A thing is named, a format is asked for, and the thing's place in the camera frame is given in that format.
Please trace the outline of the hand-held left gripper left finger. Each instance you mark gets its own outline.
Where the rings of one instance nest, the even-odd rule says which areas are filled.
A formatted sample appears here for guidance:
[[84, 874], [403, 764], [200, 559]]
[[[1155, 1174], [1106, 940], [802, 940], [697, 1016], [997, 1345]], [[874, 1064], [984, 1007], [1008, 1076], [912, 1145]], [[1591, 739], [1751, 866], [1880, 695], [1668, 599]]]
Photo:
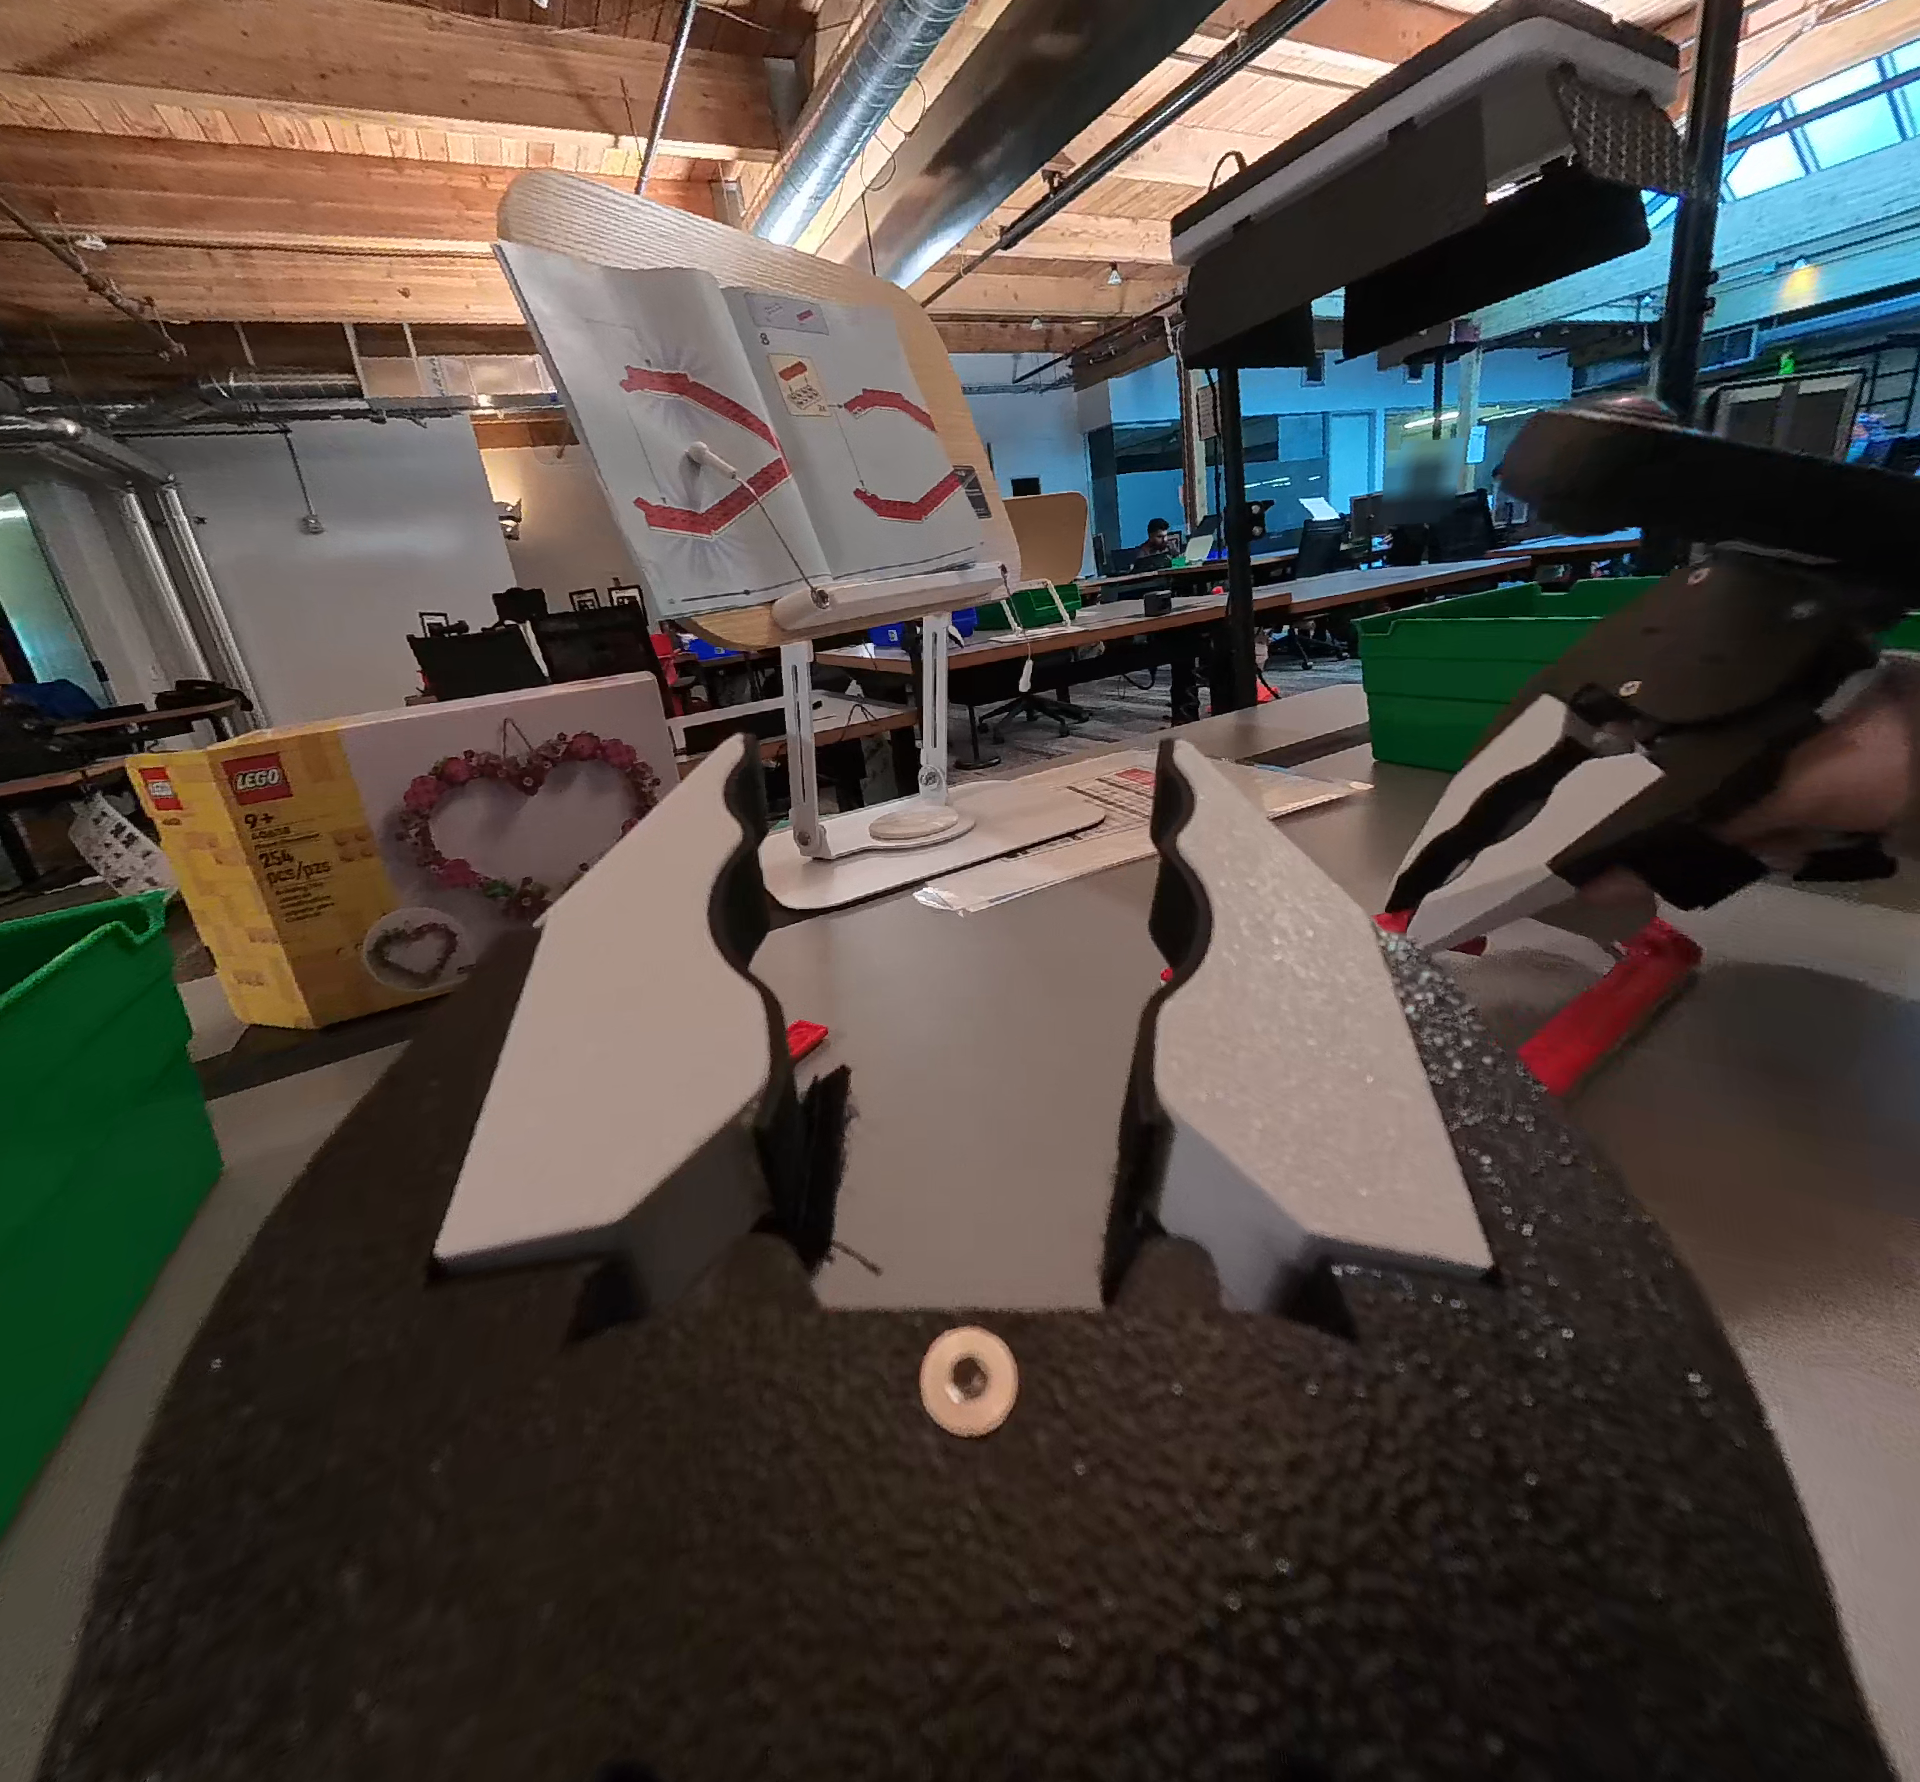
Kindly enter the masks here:
[[685, 1290], [756, 1231], [817, 1267], [817, 1132], [753, 969], [764, 835], [756, 741], [728, 738], [544, 913], [442, 1270], [612, 1258]]

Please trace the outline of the red lego assembly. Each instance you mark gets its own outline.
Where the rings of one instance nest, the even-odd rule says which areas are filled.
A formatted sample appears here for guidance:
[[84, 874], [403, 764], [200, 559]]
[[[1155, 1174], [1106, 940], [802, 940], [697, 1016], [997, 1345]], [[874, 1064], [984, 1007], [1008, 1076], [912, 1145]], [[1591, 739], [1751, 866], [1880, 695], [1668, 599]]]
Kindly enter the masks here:
[[1523, 1041], [1523, 1073], [1553, 1096], [1573, 1094], [1692, 987], [1702, 958], [1700, 945], [1668, 920], [1614, 942], [1608, 971]]

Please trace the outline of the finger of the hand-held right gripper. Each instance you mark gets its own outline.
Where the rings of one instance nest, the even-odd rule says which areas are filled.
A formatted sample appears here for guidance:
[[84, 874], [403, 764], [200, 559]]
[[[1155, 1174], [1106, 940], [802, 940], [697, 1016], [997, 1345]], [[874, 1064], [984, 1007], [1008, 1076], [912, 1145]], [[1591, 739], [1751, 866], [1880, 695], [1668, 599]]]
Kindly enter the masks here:
[[1522, 826], [1576, 765], [1562, 699], [1529, 699], [1442, 790], [1387, 891], [1385, 911], [1417, 911], [1479, 855]]
[[1571, 860], [1578, 841], [1663, 778], [1642, 753], [1580, 761], [1555, 785], [1535, 816], [1477, 852], [1414, 905], [1404, 937], [1421, 948], [1454, 948], [1571, 899], [1574, 884], [1556, 865]]

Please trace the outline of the person's right hand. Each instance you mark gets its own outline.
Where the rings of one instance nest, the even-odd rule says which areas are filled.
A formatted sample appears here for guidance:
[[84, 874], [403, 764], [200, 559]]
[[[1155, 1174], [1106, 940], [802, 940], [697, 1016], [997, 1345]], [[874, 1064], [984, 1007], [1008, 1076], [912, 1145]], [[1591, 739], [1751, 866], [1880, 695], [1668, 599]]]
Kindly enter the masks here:
[[1917, 663], [1880, 662], [1834, 722], [1802, 741], [1760, 805], [1728, 819], [1723, 840], [1771, 868], [1870, 838], [1892, 859], [1917, 855]]

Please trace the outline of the yellow lego set box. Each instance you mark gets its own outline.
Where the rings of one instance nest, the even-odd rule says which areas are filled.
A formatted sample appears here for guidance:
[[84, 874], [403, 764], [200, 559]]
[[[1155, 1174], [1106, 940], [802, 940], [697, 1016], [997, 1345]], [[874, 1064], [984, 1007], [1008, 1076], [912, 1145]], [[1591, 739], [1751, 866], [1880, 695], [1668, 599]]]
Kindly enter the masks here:
[[127, 761], [248, 1027], [442, 995], [678, 785], [647, 672], [281, 726]]

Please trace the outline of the black stand pole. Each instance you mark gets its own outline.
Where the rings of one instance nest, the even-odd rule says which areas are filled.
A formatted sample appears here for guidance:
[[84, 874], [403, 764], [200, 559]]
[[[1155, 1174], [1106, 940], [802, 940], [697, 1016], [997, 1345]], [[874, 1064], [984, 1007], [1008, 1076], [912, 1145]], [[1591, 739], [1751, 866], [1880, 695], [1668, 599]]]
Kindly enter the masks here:
[[1209, 382], [1216, 396], [1222, 476], [1219, 526], [1228, 561], [1225, 610], [1214, 638], [1209, 688], [1214, 713], [1224, 714], [1258, 704], [1254, 526], [1243, 479], [1239, 377], [1235, 367], [1228, 365], [1212, 372]]

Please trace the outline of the black office chair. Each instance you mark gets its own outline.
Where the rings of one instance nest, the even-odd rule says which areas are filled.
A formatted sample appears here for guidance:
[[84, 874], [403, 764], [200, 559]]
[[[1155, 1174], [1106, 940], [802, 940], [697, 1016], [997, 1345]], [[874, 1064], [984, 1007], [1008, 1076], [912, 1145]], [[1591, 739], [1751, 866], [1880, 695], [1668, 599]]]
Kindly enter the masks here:
[[997, 746], [1006, 741], [1008, 729], [1023, 722], [1050, 724], [1060, 738], [1072, 738], [1080, 726], [1092, 720], [1088, 709], [1077, 706], [1070, 695], [1052, 691], [1036, 682], [1034, 663], [1025, 662], [1017, 674], [1002, 684], [1004, 695], [987, 704], [968, 704], [968, 741], [974, 768], [994, 768], [1000, 764]]

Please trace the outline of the wooden book stand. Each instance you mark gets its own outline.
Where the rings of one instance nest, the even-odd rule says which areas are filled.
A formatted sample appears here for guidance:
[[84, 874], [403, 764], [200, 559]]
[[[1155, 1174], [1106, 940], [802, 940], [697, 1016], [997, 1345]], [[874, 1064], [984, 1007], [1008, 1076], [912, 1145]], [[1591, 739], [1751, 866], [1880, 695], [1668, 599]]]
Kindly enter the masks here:
[[[531, 245], [563, 258], [608, 268], [697, 268], [722, 285], [880, 309], [900, 324], [908, 361], [942, 443], [957, 465], [970, 468], [981, 481], [990, 505], [990, 561], [1004, 566], [1004, 582], [996, 594], [973, 606], [896, 611], [868, 618], [864, 624], [840, 621], [817, 634], [781, 634], [767, 611], [699, 621], [662, 618], [726, 648], [778, 652], [788, 826], [760, 852], [761, 874], [778, 905], [798, 913], [851, 905], [1067, 838], [1098, 822], [1090, 802], [1025, 782], [948, 790], [952, 611], [973, 610], [1002, 592], [1011, 592], [1021, 582], [1021, 552], [947, 348], [929, 317], [904, 290], [568, 172], [527, 172], [506, 189], [497, 211], [495, 248], [500, 242]], [[855, 638], [886, 623], [914, 624], [920, 630], [920, 662], [909, 667], [917, 680], [920, 765], [908, 792], [891, 802], [823, 814], [810, 710], [812, 650], [817, 643]]]

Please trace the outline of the black metal pole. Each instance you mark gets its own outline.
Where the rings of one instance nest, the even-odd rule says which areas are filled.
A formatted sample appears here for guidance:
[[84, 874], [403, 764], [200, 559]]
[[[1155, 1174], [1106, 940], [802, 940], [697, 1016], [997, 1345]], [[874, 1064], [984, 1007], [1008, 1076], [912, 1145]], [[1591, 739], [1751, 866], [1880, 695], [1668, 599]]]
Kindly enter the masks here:
[[1653, 396], [1681, 425], [1692, 421], [1743, 6], [1745, 0], [1697, 0], [1696, 9], [1683, 132], [1686, 186], [1675, 201], [1664, 304], [1651, 367]]

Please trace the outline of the metal ceiling pipe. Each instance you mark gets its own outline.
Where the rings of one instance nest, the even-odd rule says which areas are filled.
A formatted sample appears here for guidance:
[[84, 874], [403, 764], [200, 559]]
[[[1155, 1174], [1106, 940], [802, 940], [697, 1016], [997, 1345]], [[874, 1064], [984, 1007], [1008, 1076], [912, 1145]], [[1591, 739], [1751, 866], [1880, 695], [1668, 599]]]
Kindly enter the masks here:
[[636, 169], [634, 196], [644, 196], [652, 178], [652, 171], [659, 162], [659, 149], [662, 132], [668, 122], [673, 106], [676, 91], [679, 87], [681, 70], [692, 47], [692, 28], [697, 17], [699, 0], [681, 0], [668, 49], [659, 77], [659, 92], [655, 99], [652, 116], [649, 122], [647, 137], [643, 142], [641, 161]]

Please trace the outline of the long wooden desk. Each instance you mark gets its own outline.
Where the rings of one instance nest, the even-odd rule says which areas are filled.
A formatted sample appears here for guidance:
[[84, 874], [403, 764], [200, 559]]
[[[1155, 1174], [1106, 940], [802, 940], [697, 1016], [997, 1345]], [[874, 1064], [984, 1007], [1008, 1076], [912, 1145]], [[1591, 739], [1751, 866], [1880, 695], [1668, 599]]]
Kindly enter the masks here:
[[[1378, 566], [1362, 571], [1341, 571], [1305, 582], [1275, 582], [1256, 586], [1252, 594], [1258, 618], [1266, 613], [1331, 613], [1352, 610], [1366, 604], [1391, 604], [1419, 599], [1445, 589], [1467, 587], [1473, 583], [1504, 583], [1513, 580], [1532, 580], [1542, 569], [1584, 566], [1595, 561], [1635, 552], [1642, 544], [1639, 528], [1614, 530], [1599, 535], [1558, 535], [1520, 544], [1477, 561], [1426, 563], [1410, 566]], [[1143, 602], [1118, 602], [1086, 606], [1074, 621], [1074, 630], [1092, 640], [1103, 640], [1109, 630], [1134, 623], [1164, 621], [1172, 624], [1180, 618], [1218, 621], [1228, 611], [1228, 596], [1189, 596], [1174, 597], [1162, 615], [1151, 615]]]

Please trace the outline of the overhead light panel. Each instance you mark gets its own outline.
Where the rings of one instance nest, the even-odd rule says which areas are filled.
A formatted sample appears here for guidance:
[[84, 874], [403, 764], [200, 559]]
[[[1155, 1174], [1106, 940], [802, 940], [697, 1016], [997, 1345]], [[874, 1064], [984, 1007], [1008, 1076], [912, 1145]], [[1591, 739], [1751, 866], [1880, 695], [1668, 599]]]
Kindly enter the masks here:
[[1497, 0], [1172, 219], [1184, 365], [1308, 367], [1335, 292], [1350, 359], [1639, 252], [1688, 189], [1677, 75], [1651, 28]]

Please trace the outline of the silver ventilation duct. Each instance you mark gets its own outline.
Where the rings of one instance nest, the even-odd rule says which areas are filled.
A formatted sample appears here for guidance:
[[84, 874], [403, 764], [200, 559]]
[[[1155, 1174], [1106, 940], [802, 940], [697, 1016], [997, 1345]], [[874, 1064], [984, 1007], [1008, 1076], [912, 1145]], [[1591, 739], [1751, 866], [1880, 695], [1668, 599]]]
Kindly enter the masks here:
[[756, 201], [751, 234], [781, 246], [802, 239], [968, 3], [862, 3]]

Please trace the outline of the lego instruction booklet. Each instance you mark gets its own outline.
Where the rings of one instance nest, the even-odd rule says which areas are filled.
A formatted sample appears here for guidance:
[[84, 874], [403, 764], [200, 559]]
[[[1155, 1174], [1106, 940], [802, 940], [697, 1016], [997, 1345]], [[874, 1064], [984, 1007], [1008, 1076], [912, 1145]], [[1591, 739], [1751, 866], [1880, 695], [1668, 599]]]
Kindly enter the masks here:
[[817, 634], [1002, 587], [981, 481], [885, 311], [495, 252], [659, 615]]

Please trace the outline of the white hanging paper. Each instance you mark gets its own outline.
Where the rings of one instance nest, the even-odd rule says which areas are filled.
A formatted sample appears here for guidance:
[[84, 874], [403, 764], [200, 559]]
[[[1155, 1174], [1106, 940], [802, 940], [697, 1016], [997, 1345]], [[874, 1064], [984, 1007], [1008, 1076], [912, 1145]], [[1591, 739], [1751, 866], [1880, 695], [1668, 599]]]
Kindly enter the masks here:
[[156, 840], [119, 814], [99, 790], [86, 792], [71, 805], [68, 835], [84, 866], [108, 884], [115, 897], [172, 897], [181, 891], [172, 865]]

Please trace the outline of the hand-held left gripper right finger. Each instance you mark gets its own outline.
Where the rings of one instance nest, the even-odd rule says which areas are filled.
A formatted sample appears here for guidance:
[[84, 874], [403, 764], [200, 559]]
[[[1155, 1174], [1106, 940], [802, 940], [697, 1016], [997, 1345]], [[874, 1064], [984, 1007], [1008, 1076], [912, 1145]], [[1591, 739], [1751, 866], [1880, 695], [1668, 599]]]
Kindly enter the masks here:
[[1282, 1314], [1323, 1270], [1482, 1284], [1494, 1254], [1373, 917], [1219, 761], [1160, 746], [1142, 1007], [1100, 1296], [1184, 1240], [1224, 1306]]

